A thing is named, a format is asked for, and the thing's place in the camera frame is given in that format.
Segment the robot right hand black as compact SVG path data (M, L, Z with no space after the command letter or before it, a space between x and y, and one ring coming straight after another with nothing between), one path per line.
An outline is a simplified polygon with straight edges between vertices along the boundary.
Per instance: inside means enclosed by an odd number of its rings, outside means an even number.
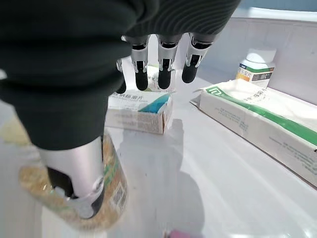
M131 57L145 90L148 39L158 38L161 88L177 45L191 36L182 80L197 69L238 7L237 0L3 0L0 98L38 148L54 190L83 218L104 198L108 97L124 92L119 61Z

